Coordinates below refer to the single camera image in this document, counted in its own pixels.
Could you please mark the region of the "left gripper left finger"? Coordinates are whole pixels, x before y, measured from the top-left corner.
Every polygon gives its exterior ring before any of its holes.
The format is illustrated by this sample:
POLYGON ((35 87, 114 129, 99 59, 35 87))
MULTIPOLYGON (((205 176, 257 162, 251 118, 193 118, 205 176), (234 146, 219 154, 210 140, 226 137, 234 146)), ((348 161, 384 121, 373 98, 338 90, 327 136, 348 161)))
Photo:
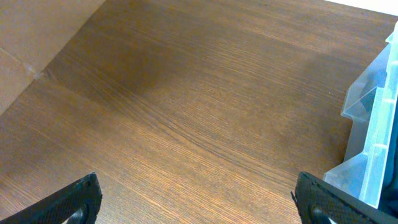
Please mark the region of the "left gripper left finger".
POLYGON ((102 197, 97 175, 92 172, 1 223, 94 223, 102 197))

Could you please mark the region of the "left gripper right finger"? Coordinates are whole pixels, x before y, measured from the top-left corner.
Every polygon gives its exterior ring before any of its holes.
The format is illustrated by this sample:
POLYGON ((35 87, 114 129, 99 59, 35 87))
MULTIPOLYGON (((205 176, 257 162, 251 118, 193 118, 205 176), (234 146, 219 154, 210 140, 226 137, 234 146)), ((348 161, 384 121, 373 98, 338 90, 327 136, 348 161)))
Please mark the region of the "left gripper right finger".
POLYGON ((397 223, 389 215, 308 172, 300 172, 291 192, 302 223, 397 223))

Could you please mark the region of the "teal blue shirt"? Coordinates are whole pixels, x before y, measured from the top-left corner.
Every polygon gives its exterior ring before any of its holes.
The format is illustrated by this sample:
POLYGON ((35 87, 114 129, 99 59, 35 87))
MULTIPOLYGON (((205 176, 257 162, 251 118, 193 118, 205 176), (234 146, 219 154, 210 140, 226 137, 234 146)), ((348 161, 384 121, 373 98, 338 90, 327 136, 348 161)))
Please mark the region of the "teal blue shirt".
POLYGON ((392 126, 379 209, 397 218, 397 109, 392 126))

